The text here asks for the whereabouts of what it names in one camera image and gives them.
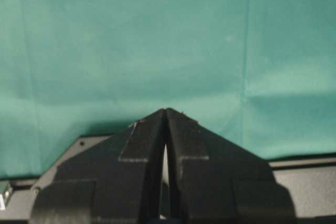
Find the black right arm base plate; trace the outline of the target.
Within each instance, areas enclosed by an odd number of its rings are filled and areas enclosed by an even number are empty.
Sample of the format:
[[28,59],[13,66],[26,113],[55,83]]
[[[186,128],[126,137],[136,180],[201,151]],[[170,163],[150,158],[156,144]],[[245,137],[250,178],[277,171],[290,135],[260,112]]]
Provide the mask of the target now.
[[110,138],[111,135],[98,135],[98,136],[81,136],[77,138],[62,154],[61,156],[50,166],[50,168],[44,172],[40,178],[32,185],[31,191],[36,195],[46,186],[48,186],[57,173],[58,167],[67,161],[68,159],[86,151],[99,144],[100,142]]

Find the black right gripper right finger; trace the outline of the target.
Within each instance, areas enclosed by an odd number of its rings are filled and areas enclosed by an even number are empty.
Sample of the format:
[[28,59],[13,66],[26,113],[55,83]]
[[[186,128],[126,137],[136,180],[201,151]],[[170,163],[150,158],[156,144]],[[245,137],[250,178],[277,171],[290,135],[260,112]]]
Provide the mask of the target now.
[[171,215],[183,223],[296,223],[268,162],[166,110]]

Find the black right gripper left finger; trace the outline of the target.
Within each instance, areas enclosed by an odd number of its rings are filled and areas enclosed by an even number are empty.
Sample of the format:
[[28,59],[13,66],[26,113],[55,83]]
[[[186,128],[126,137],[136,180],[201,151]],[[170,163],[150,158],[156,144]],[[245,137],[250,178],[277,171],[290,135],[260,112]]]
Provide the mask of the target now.
[[147,223],[160,216],[164,109],[66,160],[30,223]]

